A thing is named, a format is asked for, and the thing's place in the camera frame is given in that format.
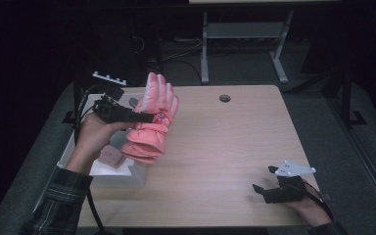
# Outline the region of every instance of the wooden table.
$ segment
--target wooden table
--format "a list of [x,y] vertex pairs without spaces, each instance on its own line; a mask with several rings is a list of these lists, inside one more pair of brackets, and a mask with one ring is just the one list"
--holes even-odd
[[[126,88],[125,93],[143,93]],[[252,184],[277,188],[269,165],[308,165],[276,86],[174,87],[178,113],[166,155],[148,166],[142,189],[92,188],[105,226],[201,227],[305,224],[281,204],[266,204]],[[223,103],[220,95],[231,101]],[[317,188],[313,175],[305,179]],[[96,226],[84,203],[79,226]]]

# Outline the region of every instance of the hand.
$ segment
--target hand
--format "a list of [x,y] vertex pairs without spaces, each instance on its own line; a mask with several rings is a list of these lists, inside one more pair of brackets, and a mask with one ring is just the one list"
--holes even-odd
[[110,143],[112,135],[121,129],[134,125],[130,122],[105,123],[92,113],[84,118],[80,134],[66,169],[89,174],[93,162],[100,156],[101,150]]
[[[319,199],[317,192],[312,187],[306,184],[305,188],[309,194]],[[332,222],[328,213],[307,196],[300,201],[285,203],[285,205],[297,212],[312,227]]]

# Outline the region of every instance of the plaid sleeve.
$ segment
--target plaid sleeve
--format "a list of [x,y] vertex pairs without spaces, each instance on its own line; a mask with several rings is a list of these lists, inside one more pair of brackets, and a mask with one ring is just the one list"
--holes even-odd
[[20,234],[75,234],[93,177],[61,169]]

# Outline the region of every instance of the black handheld device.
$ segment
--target black handheld device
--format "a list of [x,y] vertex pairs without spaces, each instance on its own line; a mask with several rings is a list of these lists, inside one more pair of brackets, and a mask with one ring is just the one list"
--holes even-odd
[[[274,173],[277,169],[276,166],[268,167],[271,173]],[[267,204],[300,201],[306,194],[305,183],[300,176],[277,176],[277,179],[279,180],[279,188],[264,190],[253,184],[255,192],[263,195]]]
[[154,120],[153,115],[135,113],[132,109],[121,106],[107,95],[103,95],[101,100],[94,102],[93,112],[106,123],[115,121],[152,123]]

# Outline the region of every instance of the pink stuffed glove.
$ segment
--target pink stuffed glove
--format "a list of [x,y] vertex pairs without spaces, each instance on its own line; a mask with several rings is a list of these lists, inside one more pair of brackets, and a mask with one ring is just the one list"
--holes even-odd
[[179,100],[170,83],[162,75],[149,73],[145,94],[135,112],[155,115],[153,123],[137,123],[127,134],[128,142],[121,151],[126,157],[144,163],[154,163],[165,154],[165,135],[178,109]]

